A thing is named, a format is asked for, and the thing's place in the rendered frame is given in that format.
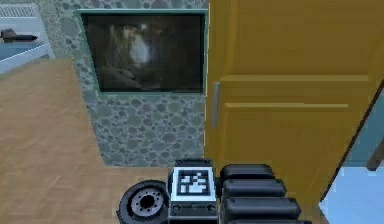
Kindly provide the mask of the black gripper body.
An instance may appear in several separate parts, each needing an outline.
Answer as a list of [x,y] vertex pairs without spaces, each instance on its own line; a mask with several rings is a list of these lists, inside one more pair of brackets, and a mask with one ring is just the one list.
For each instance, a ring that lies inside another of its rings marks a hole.
[[120,224],[167,224],[168,204],[166,184],[146,180],[123,194],[116,214]]

